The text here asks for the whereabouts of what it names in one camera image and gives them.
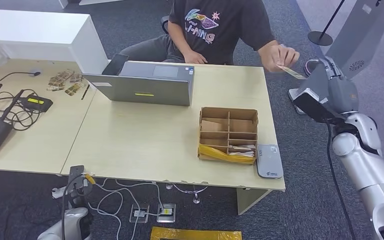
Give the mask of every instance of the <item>graphic print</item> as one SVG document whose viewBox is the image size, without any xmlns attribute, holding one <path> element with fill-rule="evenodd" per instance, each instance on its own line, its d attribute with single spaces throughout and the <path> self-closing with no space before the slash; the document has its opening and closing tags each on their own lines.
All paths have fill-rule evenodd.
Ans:
<svg viewBox="0 0 384 240">
<path fill-rule="evenodd" d="M 184 19 L 186 21 L 190 21 L 192 19 L 197 19 L 197 20 L 201 21 L 202 27 L 204 29 L 207 29 L 207 30 L 217 28 L 219 26 L 219 24 L 217 22 L 211 20 L 210 18 L 208 18 L 205 15 L 199 14 L 198 13 L 199 11 L 200 11 L 200 9 L 196 9 L 196 8 L 190 10 Z"/>
<path fill-rule="evenodd" d="M 216 38 L 216 35 L 214 33 L 206 32 L 205 30 L 217 28 L 219 24 L 215 22 L 215 20 L 220 20 L 220 13 L 214 12 L 212 14 L 212 20 L 211 18 L 199 14 L 198 12 L 200 9 L 192 9 L 189 11 L 189 13 L 184 17 L 184 19 L 187 21 L 185 23 L 185 31 L 187 33 L 192 33 L 193 35 L 197 36 L 198 38 L 203 39 L 207 44 L 212 44 L 214 39 Z M 200 26 L 198 26 L 199 23 L 193 21 L 198 20 L 201 23 L 201 27 L 203 29 L 200 29 Z"/>
<path fill-rule="evenodd" d="M 215 21 L 215 20 L 220 20 L 220 17 L 219 17 L 220 13 L 218 12 L 213 12 L 212 13 L 212 20 Z"/>
</svg>

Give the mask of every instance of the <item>black stand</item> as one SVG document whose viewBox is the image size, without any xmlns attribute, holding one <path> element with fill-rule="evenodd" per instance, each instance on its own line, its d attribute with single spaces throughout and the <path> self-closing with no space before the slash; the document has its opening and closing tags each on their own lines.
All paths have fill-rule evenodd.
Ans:
<svg viewBox="0 0 384 240">
<path fill-rule="evenodd" d="M 330 18 L 323 31 L 311 31 L 308 34 L 308 39 L 312 43 L 317 44 L 319 46 L 329 46 L 334 42 L 332 37 L 329 36 L 329 34 L 326 34 L 326 30 L 328 30 L 329 26 L 331 25 L 332 21 L 334 20 L 335 16 L 337 15 L 339 9 L 342 7 L 342 4 L 344 2 L 345 0 L 340 1 L 339 6 L 336 8 L 335 12 L 333 13 L 332 17 Z"/>
</svg>

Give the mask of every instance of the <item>yellow sticker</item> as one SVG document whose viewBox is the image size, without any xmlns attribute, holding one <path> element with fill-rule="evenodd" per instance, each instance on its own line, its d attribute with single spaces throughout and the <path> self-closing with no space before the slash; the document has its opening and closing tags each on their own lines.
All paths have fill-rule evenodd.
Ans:
<svg viewBox="0 0 384 240">
<path fill-rule="evenodd" d="M 35 104 L 44 104 L 44 101 L 37 100 L 37 99 L 34 99 L 34 98 L 29 98 L 29 99 L 27 99 L 27 101 L 35 103 Z"/>
<path fill-rule="evenodd" d="M 146 96 L 146 97 L 153 97 L 154 96 L 152 93 L 139 93 L 139 92 L 135 92 L 134 94 L 136 96 Z"/>
</svg>

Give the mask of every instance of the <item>pen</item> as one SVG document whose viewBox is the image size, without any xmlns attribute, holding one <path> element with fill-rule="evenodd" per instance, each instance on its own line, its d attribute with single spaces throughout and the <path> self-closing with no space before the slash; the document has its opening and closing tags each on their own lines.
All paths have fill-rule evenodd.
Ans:
<svg viewBox="0 0 384 240">
<path fill-rule="evenodd" d="M 88 92 L 90 86 L 91 86 L 90 84 L 87 85 L 86 90 L 84 90 L 83 96 L 81 96 L 81 100 L 85 98 L 86 93 Z"/>
</svg>

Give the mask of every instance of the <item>laptop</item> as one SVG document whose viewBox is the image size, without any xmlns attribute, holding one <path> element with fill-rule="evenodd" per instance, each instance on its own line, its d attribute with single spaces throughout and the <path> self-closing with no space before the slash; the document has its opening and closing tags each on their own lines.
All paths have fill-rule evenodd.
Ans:
<svg viewBox="0 0 384 240">
<path fill-rule="evenodd" d="M 112 101 L 191 105 L 193 66 L 129 61 L 123 64 L 118 75 L 83 76 Z"/>
</svg>

